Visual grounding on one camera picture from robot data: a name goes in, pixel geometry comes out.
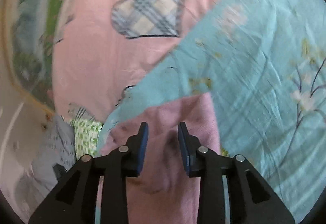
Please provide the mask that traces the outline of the mauve knitted sweater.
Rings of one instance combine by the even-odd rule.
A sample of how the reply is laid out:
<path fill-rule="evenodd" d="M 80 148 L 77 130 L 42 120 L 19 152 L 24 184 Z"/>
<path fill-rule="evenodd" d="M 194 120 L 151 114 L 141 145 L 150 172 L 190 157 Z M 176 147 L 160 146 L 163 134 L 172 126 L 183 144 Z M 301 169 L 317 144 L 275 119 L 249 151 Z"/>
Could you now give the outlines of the mauve knitted sweater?
<path fill-rule="evenodd" d="M 187 177 L 183 169 L 177 127 L 185 122 L 202 145 L 220 153 L 210 93 L 149 107 L 116 125 L 106 134 L 100 155 L 125 144 L 128 137 L 137 134 L 142 122 L 149 125 L 149 138 L 140 176 L 126 179 L 129 223 L 196 223 L 200 179 Z"/>

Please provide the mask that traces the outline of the green checkered pillow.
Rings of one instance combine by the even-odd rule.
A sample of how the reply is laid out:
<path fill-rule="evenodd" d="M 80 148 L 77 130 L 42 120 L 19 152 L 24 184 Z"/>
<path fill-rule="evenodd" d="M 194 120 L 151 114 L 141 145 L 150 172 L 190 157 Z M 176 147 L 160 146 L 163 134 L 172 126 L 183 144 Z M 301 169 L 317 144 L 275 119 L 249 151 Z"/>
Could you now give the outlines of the green checkered pillow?
<path fill-rule="evenodd" d="M 83 155 L 94 157 L 103 124 L 95 120 L 72 119 L 71 125 L 74 129 L 76 159 L 79 160 Z"/>

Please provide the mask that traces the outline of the grey printed pillow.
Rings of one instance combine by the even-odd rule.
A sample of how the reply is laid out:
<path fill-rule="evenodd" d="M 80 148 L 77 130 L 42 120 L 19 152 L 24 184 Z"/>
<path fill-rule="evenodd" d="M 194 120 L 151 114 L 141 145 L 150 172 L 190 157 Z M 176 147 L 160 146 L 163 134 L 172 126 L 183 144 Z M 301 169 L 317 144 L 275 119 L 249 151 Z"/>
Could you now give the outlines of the grey printed pillow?
<path fill-rule="evenodd" d="M 31 166 L 19 178 L 14 197 L 25 219 L 58 183 L 58 179 L 76 162 L 73 127 L 55 115 L 43 136 Z"/>

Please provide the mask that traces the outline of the teal floral quilt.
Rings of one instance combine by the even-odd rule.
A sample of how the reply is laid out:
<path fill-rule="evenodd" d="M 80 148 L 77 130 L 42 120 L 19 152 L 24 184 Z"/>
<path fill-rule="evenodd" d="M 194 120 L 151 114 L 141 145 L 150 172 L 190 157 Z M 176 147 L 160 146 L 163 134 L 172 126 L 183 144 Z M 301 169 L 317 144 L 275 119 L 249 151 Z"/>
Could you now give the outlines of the teal floral quilt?
<path fill-rule="evenodd" d="M 325 0 L 220 0 L 109 115 L 209 92 L 222 147 L 247 157 L 296 222 L 325 188 Z"/>

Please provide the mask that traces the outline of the pink heart-print duvet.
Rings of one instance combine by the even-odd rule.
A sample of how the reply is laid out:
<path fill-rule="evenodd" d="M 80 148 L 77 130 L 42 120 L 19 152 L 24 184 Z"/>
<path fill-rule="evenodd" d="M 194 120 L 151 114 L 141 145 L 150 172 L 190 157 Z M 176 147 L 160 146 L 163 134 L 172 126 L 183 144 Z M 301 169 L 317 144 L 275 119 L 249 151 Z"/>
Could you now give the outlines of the pink heart-print duvet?
<path fill-rule="evenodd" d="M 55 110 L 104 121 L 218 0 L 64 0 L 53 48 Z"/>

